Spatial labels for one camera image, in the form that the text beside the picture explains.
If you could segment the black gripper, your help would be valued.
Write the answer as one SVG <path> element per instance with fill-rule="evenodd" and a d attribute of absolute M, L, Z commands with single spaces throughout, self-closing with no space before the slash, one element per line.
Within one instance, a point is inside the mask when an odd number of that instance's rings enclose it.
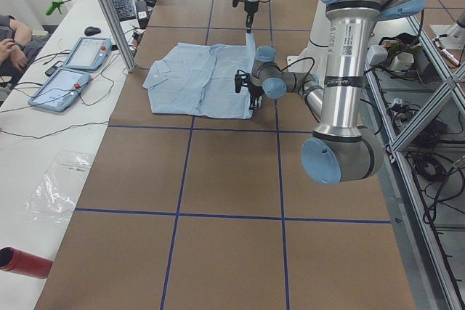
<path fill-rule="evenodd" d="M 247 1 L 244 2 L 244 10 L 246 11 L 246 32 L 251 33 L 251 26 L 253 25 L 254 15 L 257 13 L 259 8 L 258 1 Z"/>
<path fill-rule="evenodd" d="M 262 87 L 253 84 L 248 85 L 248 91 L 251 96 L 250 110 L 259 109 L 262 103 Z"/>

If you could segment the seated person's forearm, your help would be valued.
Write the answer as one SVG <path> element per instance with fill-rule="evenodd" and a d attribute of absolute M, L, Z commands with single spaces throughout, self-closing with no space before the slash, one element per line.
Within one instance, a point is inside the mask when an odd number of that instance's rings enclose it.
<path fill-rule="evenodd" d="M 23 46 L 29 44 L 32 40 L 32 29 L 18 20 L 11 19 L 9 26 L 14 33 L 14 41 L 22 44 Z"/>

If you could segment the seated person's hand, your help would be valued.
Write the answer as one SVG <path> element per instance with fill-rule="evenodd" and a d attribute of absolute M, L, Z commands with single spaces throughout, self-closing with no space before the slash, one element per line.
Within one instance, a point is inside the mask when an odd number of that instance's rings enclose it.
<path fill-rule="evenodd" d="M 20 50 L 20 47 L 11 38 L 6 38 L 1 41 L 1 63 L 6 60 L 11 60 L 15 69 L 23 72 L 23 68 L 27 65 L 28 59 Z"/>

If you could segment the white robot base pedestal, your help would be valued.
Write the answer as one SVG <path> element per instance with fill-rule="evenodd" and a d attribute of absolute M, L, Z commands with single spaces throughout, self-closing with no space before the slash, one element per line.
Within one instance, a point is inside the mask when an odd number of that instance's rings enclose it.
<path fill-rule="evenodd" d="M 315 74 L 321 81 L 324 80 L 328 58 L 330 27 L 331 23 L 326 17 L 326 4 L 319 0 L 308 45 L 303 48 L 299 55 L 287 56 L 288 64 L 305 57 L 307 57 L 307 60 L 293 64 L 288 68 L 290 71 L 306 73 L 312 65 L 312 60 L 310 60 L 310 57 L 312 57 L 315 60 L 315 64 L 310 72 Z"/>

